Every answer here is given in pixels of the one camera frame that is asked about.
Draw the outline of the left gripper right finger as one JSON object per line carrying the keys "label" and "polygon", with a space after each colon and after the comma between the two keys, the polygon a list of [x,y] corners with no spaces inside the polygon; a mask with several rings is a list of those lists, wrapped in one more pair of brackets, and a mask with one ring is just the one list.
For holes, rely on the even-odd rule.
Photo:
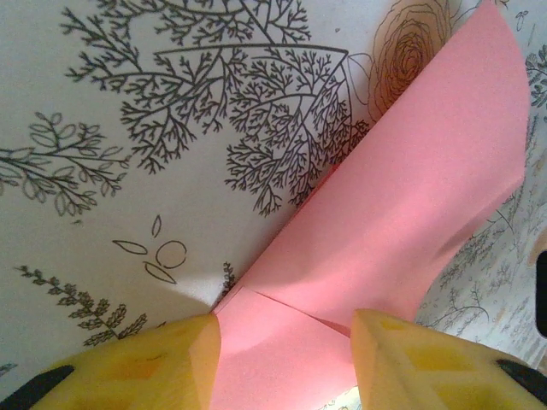
{"label": "left gripper right finger", "polygon": [[546,377],[518,358],[371,309],[350,346],[365,409],[544,409]]}

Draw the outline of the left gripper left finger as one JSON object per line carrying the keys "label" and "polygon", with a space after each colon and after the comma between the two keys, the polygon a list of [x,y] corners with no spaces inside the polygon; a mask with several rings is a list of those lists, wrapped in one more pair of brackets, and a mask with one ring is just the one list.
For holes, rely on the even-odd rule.
{"label": "left gripper left finger", "polygon": [[3,409],[207,409],[221,352],[212,313],[62,360],[2,400]]}

